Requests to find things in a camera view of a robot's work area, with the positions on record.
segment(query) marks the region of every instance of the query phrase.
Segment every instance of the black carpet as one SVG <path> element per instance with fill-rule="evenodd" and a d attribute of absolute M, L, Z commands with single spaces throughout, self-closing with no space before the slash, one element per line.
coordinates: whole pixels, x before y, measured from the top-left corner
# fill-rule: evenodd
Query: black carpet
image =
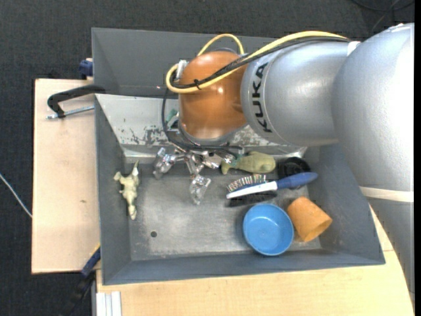
<path fill-rule="evenodd" d="M 32 78 L 80 78 L 91 27 L 363 40 L 414 22 L 411 0 L 0 0 L 0 172 L 32 202 Z M 0 315 L 56 315 L 75 273 L 31 275 L 31 220 L 0 182 Z M 75 315 L 89 315 L 86 300 Z"/>

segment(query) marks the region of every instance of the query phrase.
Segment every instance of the black cable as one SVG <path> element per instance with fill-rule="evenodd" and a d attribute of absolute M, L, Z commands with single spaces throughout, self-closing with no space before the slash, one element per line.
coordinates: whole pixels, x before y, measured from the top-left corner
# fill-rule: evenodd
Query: black cable
<path fill-rule="evenodd" d="M 164 93 L 164 97 L 162 98 L 162 107 L 161 107 L 161 123 L 162 123 L 162 127 L 165 133 L 165 136 L 167 137 L 168 141 L 172 144 L 174 144 L 175 146 L 183 149 L 183 150 L 199 150 L 199 151 L 221 151 L 224 152 L 226 154 L 230 154 L 233 155 L 235 158 L 238 158 L 238 153 L 234 153 L 232 151 L 230 151 L 228 148 L 232 148 L 232 149 L 238 149 L 238 150 L 242 150 L 243 148 L 241 146 L 227 146 L 227 147 L 222 147 L 222 146 L 213 146 L 213 145 L 195 145 L 195 144 L 187 144 L 185 142 L 177 142 L 175 140 L 173 140 L 168 132 L 168 128 L 167 128 L 167 122 L 165 121 L 165 105 L 166 105 L 166 100 L 168 98 L 168 93 L 169 93 L 169 89 L 167 88 L 165 90 Z"/>
<path fill-rule="evenodd" d="M 374 30 L 376 29 L 376 27 L 379 25 L 379 23 L 386 17 L 386 15 L 388 14 L 388 12 L 393 11 L 393 6 L 398 4 L 401 0 L 396 0 L 391 6 L 390 9 L 385 12 L 382 17 L 380 17 L 377 22 L 374 24 L 374 26 L 371 28 L 371 31 L 374 32 Z"/>
<path fill-rule="evenodd" d="M 244 55 L 236 60 L 234 60 L 231 63 L 228 63 L 226 66 L 223 66 L 221 69 L 219 69 L 218 71 L 214 72 L 212 75 L 202 79 L 202 80 L 195 80 L 194 83 L 190 83 L 190 84 L 174 84 L 173 80 L 174 80 L 174 76 L 175 76 L 175 72 L 173 73 L 173 77 L 172 77 L 172 81 L 171 81 L 171 85 L 173 85 L 175 88 L 179 88 L 179 89 L 188 89 L 191 87 L 197 87 L 198 85 L 200 86 L 203 83 L 206 82 L 210 82 L 212 80 L 214 80 L 215 78 L 218 78 L 219 76 L 226 74 L 227 72 L 230 72 L 234 69 L 237 69 L 243 65 L 246 65 L 252 61 L 255 61 L 263 56 L 266 56 L 268 54 L 271 54 L 275 51 L 279 51 L 281 49 L 285 49 L 287 47 L 291 47 L 292 45 L 299 45 L 302 43 L 308 43 L 311 41 L 340 41 L 340 42 L 350 42 L 349 39 L 347 38 L 337 38 L 337 37 L 332 37 L 332 36 L 305 36 L 303 38 L 299 38 L 299 39 L 291 39 L 289 41 L 286 41 L 284 43 L 281 43 L 271 49 L 268 49 L 267 51 L 264 51 L 263 53 L 260 53 L 258 55 L 255 55 L 254 57 L 251 57 L 252 54 L 247 54 Z"/>
<path fill-rule="evenodd" d="M 364 9 L 368 9 L 369 11 L 385 12 L 385 13 L 391 12 L 392 10 L 393 10 L 393 12 L 400 11 L 401 9 L 405 9 L 405 8 L 411 6 L 413 3 L 415 3 L 415 0 L 412 0 L 411 2 L 407 3 L 406 5 L 400 6 L 398 8 L 393 8 L 394 7 L 393 6 L 392 9 L 391 8 L 388 8 L 388 9 L 379 9 L 379 8 L 376 8 L 376 7 L 371 7 L 371 6 L 365 5 L 364 3 L 361 3 L 358 0 L 351 0 L 351 1 L 354 4 L 358 5 L 359 7 L 362 7 Z"/>

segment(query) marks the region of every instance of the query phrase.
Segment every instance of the metal strip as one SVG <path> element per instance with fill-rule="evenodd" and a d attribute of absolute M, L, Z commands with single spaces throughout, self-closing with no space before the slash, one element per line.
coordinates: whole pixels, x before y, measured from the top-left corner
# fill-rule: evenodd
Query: metal strip
<path fill-rule="evenodd" d="M 400 201 L 400 202 L 414 202 L 414 191 L 393 191 L 393 190 L 383 190 L 381 188 L 371 188 L 360 186 L 362 194 L 366 197 L 376 198 L 376 199 L 386 199 L 391 201 Z"/>

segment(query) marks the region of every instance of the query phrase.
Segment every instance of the black object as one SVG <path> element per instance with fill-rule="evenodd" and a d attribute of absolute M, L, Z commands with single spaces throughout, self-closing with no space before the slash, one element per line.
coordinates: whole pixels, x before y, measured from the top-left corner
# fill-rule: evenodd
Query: black object
<path fill-rule="evenodd" d="M 69 301 L 64 305 L 61 313 L 59 313 L 59 316 L 70 316 L 78 304 L 85 298 L 95 280 L 95 271 L 93 271 L 93 268 L 100 258 L 101 248 L 98 247 L 81 270 L 81 279 L 75 287 Z"/>
<path fill-rule="evenodd" d="M 307 164 L 304 159 L 298 157 L 288 158 L 278 164 L 278 176 L 280 179 L 287 176 L 293 176 L 294 174 L 310 171 L 311 169 L 309 164 Z"/>
<path fill-rule="evenodd" d="M 59 118 L 62 119 L 66 115 L 64 114 L 63 109 L 61 109 L 59 102 L 89 95 L 91 93 L 105 93 L 105 89 L 101 86 L 90 84 L 88 86 L 82 86 L 79 88 L 66 90 L 65 92 L 59 92 L 55 93 L 54 95 L 51 95 L 47 101 L 47 104 L 51 108 L 51 110 L 53 110 L 59 116 Z"/>

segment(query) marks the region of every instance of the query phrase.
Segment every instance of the white cable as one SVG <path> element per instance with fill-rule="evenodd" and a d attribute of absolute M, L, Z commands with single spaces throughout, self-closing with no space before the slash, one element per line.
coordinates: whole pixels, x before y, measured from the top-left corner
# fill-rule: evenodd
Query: white cable
<path fill-rule="evenodd" d="M 25 204 L 22 202 L 22 200 L 19 198 L 17 193 L 13 190 L 13 187 L 7 182 L 5 177 L 0 173 L 0 179 L 6 184 L 6 186 L 9 188 L 9 190 L 13 193 L 16 200 L 19 202 L 19 204 L 22 206 L 22 208 L 25 210 L 26 214 L 28 214 L 32 218 L 31 212 L 29 212 L 29 209 L 25 206 Z"/>

